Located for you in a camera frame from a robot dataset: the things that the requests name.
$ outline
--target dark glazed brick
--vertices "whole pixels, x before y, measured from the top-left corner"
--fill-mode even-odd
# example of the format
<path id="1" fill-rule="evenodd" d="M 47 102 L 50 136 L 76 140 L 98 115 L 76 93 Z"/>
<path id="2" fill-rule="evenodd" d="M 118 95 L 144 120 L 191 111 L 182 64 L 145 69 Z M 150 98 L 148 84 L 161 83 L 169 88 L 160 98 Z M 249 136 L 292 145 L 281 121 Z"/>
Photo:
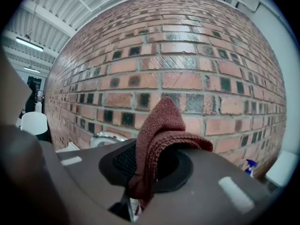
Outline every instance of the dark glazed brick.
<path id="1" fill-rule="evenodd" d="M 230 41 L 231 41 L 233 44 L 235 44 L 235 45 L 237 44 L 233 37 L 229 37 L 229 38 L 230 38 Z"/>
<path id="2" fill-rule="evenodd" d="M 235 121 L 235 131 L 236 132 L 239 132 L 240 130 L 241 130 L 241 128 L 242 128 L 242 120 L 236 120 Z"/>
<path id="3" fill-rule="evenodd" d="M 244 102 L 244 112 L 245 112 L 245 113 L 248 113 L 248 112 L 249 112 L 249 101 L 248 101 L 248 100 L 246 100 L 246 101 Z"/>
<path id="4" fill-rule="evenodd" d="M 137 56 L 140 55 L 141 47 L 131 47 L 129 50 L 129 56 Z"/>
<path id="5" fill-rule="evenodd" d="M 149 30 L 140 30 L 139 34 L 145 34 L 145 33 L 149 33 Z"/>
<path id="6" fill-rule="evenodd" d="M 128 38 L 128 37 L 132 37 L 133 35 L 134 35 L 134 33 L 132 32 L 132 33 L 126 34 L 125 37 Z"/>
<path id="7" fill-rule="evenodd" d="M 111 88 L 117 88 L 119 83 L 120 83 L 120 78 L 115 77 L 115 78 L 111 79 L 111 82 L 110 82 L 109 85 L 110 85 Z"/>
<path id="8" fill-rule="evenodd" d="M 80 119 L 80 126 L 85 129 L 85 119 Z"/>
<path id="9" fill-rule="evenodd" d="M 90 131 L 91 133 L 94 133 L 94 132 L 95 132 L 95 124 L 89 122 L 89 123 L 88 123 L 88 129 L 89 129 L 89 131 Z"/>
<path id="10" fill-rule="evenodd" d="M 262 112 L 263 112 L 263 104 L 260 103 L 259 104 L 259 113 L 262 114 Z"/>
<path id="11" fill-rule="evenodd" d="M 165 38 L 168 41 L 179 41 L 179 35 L 177 33 L 167 33 Z"/>
<path id="12" fill-rule="evenodd" d="M 121 58 L 121 56 L 122 56 L 122 50 L 120 50 L 120 51 L 115 51 L 115 52 L 113 53 L 112 59 L 119 59 L 119 58 Z"/>
<path id="13" fill-rule="evenodd" d="M 259 83 L 258 76 L 256 74 L 254 74 L 254 80 L 255 80 L 255 83 Z"/>
<path id="14" fill-rule="evenodd" d="M 113 121 L 113 111 L 104 110 L 104 121 L 105 122 L 112 122 Z"/>
<path id="15" fill-rule="evenodd" d="M 88 94 L 88 99 L 87 99 L 87 104 L 93 104 L 93 100 L 94 100 L 94 93 L 89 93 Z"/>
<path id="16" fill-rule="evenodd" d="M 238 93 L 239 94 L 244 94 L 244 85 L 242 82 L 236 81 L 236 86 L 238 88 Z"/>
<path id="17" fill-rule="evenodd" d="M 125 112 L 122 115 L 122 124 L 128 127 L 133 127 L 135 116 L 132 113 Z"/>
<path id="18" fill-rule="evenodd" d="M 102 93 L 99 93 L 99 97 L 98 97 L 98 105 L 102 105 Z"/>
<path id="19" fill-rule="evenodd" d="M 85 94 L 80 94 L 79 103 L 84 103 L 84 96 Z"/>
<path id="20" fill-rule="evenodd" d="M 230 33 L 229 33 L 228 29 L 226 29 L 226 28 L 223 28 L 223 30 L 224 30 L 224 33 L 226 33 L 227 35 L 230 35 Z"/>
<path id="21" fill-rule="evenodd" d="M 262 131 L 259 131 L 257 141 L 260 141 L 262 139 Z"/>
<path id="22" fill-rule="evenodd" d="M 93 73 L 93 77 L 98 77 L 100 74 L 100 67 L 96 68 Z"/>
<path id="23" fill-rule="evenodd" d="M 244 146 L 247 145 L 247 143 L 248 143 L 248 138 L 249 138 L 248 135 L 243 136 L 242 142 L 240 143 L 240 146 L 241 146 L 241 147 L 244 147 Z"/>
<path id="24" fill-rule="evenodd" d="M 129 79 L 128 86 L 129 87 L 136 87 L 136 86 L 140 85 L 140 81 L 141 81 L 141 79 L 140 79 L 139 76 L 132 76 Z"/>
<path id="25" fill-rule="evenodd" d="M 203 99 L 202 94 L 187 94 L 186 111 L 203 113 Z"/>
<path id="26" fill-rule="evenodd" d="M 203 50 L 207 56 L 211 56 L 211 57 L 215 56 L 214 51 L 212 50 L 211 47 L 204 46 Z"/>
<path id="27" fill-rule="evenodd" d="M 257 138 L 257 132 L 253 133 L 251 143 L 255 143 Z"/>
<path id="28" fill-rule="evenodd" d="M 252 113 L 256 113 L 256 102 L 251 102 Z"/>
<path id="29" fill-rule="evenodd" d="M 149 93 L 141 93 L 140 94 L 140 107 L 145 107 L 145 108 L 148 107 L 149 98 L 150 98 Z"/>
<path id="30" fill-rule="evenodd" d="M 180 94 L 179 93 L 165 93 L 163 92 L 161 94 L 162 97 L 169 97 L 173 100 L 175 105 L 178 107 L 179 106 L 179 99 L 180 99 Z"/>
<path id="31" fill-rule="evenodd" d="M 221 81 L 221 89 L 222 89 L 222 91 L 231 92 L 230 79 L 229 78 L 225 78 L 225 77 L 221 77 L 220 81 Z"/>
<path id="32" fill-rule="evenodd" d="M 249 81 L 254 82 L 252 73 L 248 72 Z"/>
<path id="33" fill-rule="evenodd" d="M 228 59 L 227 52 L 223 49 L 218 49 L 221 58 Z"/>

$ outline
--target blue spray bottle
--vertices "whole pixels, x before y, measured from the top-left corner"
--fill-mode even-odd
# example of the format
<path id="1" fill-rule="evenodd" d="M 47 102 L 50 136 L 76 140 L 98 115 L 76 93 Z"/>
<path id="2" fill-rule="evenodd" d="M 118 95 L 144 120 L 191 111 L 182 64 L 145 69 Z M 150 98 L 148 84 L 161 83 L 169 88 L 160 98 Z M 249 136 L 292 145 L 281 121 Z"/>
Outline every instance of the blue spray bottle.
<path id="1" fill-rule="evenodd" d="M 257 167 L 257 163 L 250 159 L 246 159 L 246 161 L 248 162 L 249 167 L 245 170 L 245 172 L 248 173 L 251 177 L 253 177 L 252 169 Z"/>

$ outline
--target fluorescent light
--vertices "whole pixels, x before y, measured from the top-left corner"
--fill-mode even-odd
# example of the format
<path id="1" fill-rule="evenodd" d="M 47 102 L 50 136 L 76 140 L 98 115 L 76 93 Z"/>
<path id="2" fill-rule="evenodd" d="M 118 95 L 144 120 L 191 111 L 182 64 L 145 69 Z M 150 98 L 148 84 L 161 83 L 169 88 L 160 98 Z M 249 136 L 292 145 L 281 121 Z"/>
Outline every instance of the fluorescent light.
<path id="1" fill-rule="evenodd" d="M 35 49 L 35 50 L 38 50 L 38 51 L 40 51 L 40 52 L 43 51 L 43 48 L 42 48 L 42 47 L 37 46 L 37 45 L 35 45 L 35 44 L 31 43 L 31 42 L 27 42 L 26 40 L 24 40 L 24 39 L 22 39 L 22 38 L 16 37 L 16 38 L 15 38 L 15 41 L 16 41 L 17 43 L 20 43 L 20 44 L 23 44 L 23 45 L 25 45 L 25 46 L 31 47 L 31 48 L 33 48 L 33 49 Z"/>
<path id="2" fill-rule="evenodd" d="M 29 71 L 31 71 L 31 72 L 40 73 L 40 71 L 37 71 L 37 70 L 31 69 L 31 68 L 28 68 L 28 67 L 24 67 L 24 69 L 26 69 L 26 70 L 29 70 Z"/>

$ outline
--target red towel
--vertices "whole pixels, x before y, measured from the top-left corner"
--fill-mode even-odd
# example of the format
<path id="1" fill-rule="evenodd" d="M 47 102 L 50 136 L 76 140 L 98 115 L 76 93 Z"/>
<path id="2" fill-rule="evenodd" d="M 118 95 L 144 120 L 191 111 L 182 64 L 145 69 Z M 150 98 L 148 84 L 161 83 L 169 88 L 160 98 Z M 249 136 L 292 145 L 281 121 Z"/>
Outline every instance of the red towel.
<path id="1" fill-rule="evenodd" d="M 136 172 L 129 181 L 129 195 L 140 199 L 142 207 L 151 199 L 158 157 L 167 146 L 184 143 L 191 148 L 212 151 L 210 141 L 185 130 L 182 116 L 169 97 L 159 101 L 142 125 L 136 139 Z"/>

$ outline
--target red brick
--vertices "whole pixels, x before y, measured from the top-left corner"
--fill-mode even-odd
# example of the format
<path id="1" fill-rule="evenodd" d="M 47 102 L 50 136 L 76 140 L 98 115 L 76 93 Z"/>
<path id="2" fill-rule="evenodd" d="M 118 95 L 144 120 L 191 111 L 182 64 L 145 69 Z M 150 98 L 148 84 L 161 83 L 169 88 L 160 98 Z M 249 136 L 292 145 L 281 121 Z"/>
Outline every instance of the red brick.
<path id="1" fill-rule="evenodd" d="M 105 106 L 108 107 L 131 107 L 131 93 L 107 93 Z"/>
<path id="2" fill-rule="evenodd" d="M 216 72 L 213 60 L 199 58 L 199 69 L 201 71 Z"/>
<path id="3" fill-rule="evenodd" d="M 219 139 L 215 153 L 223 153 L 239 148 L 241 136 Z"/>
<path id="4" fill-rule="evenodd" d="M 143 42 L 143 36 L 131 37 L 120 41 L 118 48 L 141 44 L 142 42 Z"/>
<path id="5" fill-rule="evenodd" d="M 108 74 L 135 71 L 136 70 L 136 62 L 137 62 L 136 59 L 127 59 L 127 60 L 113 63 L 110 66 L 110 72 Z"/>
<path id="6" fill-rule="evenodd" d="M 86 131 L 80 131 L 80 138 L 82 138 L 86 143 L 90 143 L 92 135 Z"/>
<path id="7" fill-rule="evenodd" d="M 113 127 L 105 127 L 104 128 L 104 131 L 107 131 L 107 132 L 112 132 L 112 133 L 117 133 L 117 134 L 120 134 L 128 139 L 131 138 L 131 133 L 129 132 L 125 132 L 125 131 L 122 131 L 122 130 L 119 130 L 119 129 L 116 129 L 116 128 L 113 128 Z"/>
<path id="8" fill-rule="evenodd" d="M 240 67 L 237 65 L 230 64 L 228 62 L 218 61 L 220 73 L 228 74 L 235 77 L 242 77 Z"/>
<path id="9" fill-rule="evenodd" d="M 163 31 L 190 32 L 189 26 L 165 25 Z"/>
<path id="10" fill-rule="evenodd" d="M 206 135 L 231 134 L 235 132 L 233 119 L 208 119 L 206 121 Z"/>
<path id="11" fill-rule="evenodd" d="M 201 90 L 201 77 L 196 73 L 163 73 L 163 88 Z"/>
<path id="12" fill-rule="evenodd" d="M 222 114 L 243 114 L 244 101 L 236 97 L 221 97 Z"/>
<path id="13" fill-rule="evenodd" d="M 97 109 L 97 120 L 100 122 L 103 122 L 103 110 L 102 109 Z"/>
<path id="14" fill-rule="evenodd" d="M 89 67 L 97 67 L 103 64 L 105 56 L 99 56 L 89 61 Z"/>
<path id="15" fill-rule="evenodd" d="M 263 90 L 257 86 L 253 86 L 253 95 L 255 98 L 263 100 Z"/>
<path id="16" fill-rule="evenodd" d="M 148 117 L 148 114 L 135 114 L 135 128 L 140 129 L 145 122 L 146 118 Z"/>
<path id="17" fill-rule="evenodd" d="M 89 119 L 94 119 L 95 118 L 95 108 L 93 107 L 88 107 L 88 106 L 81 106 L 80 108 L 80 114 Z"/>
<path id="18" fill-rule="evenodd" d="M 163 43 L 161 44 L 162 53 L 195 53 L 193 44 L 190 43 Z"/>
<path id="19" fill-rule="evenodd" d="M 214 38 L 214 37 L 211 37 L 210 40 L 214 46 L 233 51 L 233 47 L 231 46 L 231 44 L 224 40 Z"/>
<path id="20" fill-rule="evenodd" d="M 95 124 L 95 134 L 100 133 L 102 131 L 102 125 Z"/>
<path id="21" fill-rule="evenodd" d="M 183 121 L 186 124 L 186 132 L 202 135 L 203 118 L 183 116 Z"/>
<path id="22" fill-rule="evenodd" d="M 206 77 L 206 89 L 211 91 L 221 91 L 220 78 L 216 76 Z"/>
<path id="23" fill-rule="evenodd" d="M 252 129 L 259 129 L 263 127 L 263 118 L 262 117 L 254 117 Z"/>
<path id="24" fill-rule="evenodd" d="M 216 101 L 214 96 L 204 95 L 203 113 L 204 114 L 216 113 Z"/>
<path id="25" fill-rule="evenodd" d="M 156 54 L 156 52 L 157 52 L 156 44 L 142 45 L 141 55 Z"/>
<path id="26" fill-rule="evenodd" d="M 164 19 L 176 18 L 176 19 L 186 19 L 184 15 L 163 15 Z"/>
<path id="27" fill-rule="evenodd" d="M 122 113 L 119 111 L 113 111 L 112 124 L 121 126 Z"/>
<path id="28" fill-rule="evenodd" d="M 230 154 L 222 154 L 221 156 L 226 158 L 229 162 L 235 163 L 237 161 L 240 161 L 244 157 L 244 154 L 245 154 L 245 149 L 234 151 Z"/>

